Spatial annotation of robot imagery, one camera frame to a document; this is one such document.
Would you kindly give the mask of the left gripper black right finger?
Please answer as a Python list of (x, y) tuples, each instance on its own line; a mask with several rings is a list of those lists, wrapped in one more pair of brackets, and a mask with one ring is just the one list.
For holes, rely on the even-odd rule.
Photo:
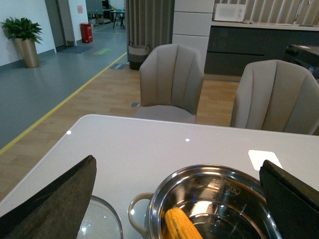
[(319, 192), (269, 160), (263, 162), (259, 178), (282, 238), (317, 239)]

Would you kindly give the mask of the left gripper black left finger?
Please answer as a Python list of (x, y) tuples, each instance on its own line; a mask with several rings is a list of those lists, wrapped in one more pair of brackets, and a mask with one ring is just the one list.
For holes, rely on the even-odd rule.
[(2, 239), (75, 239), (96, 179), (89, 155), (0, 218)]

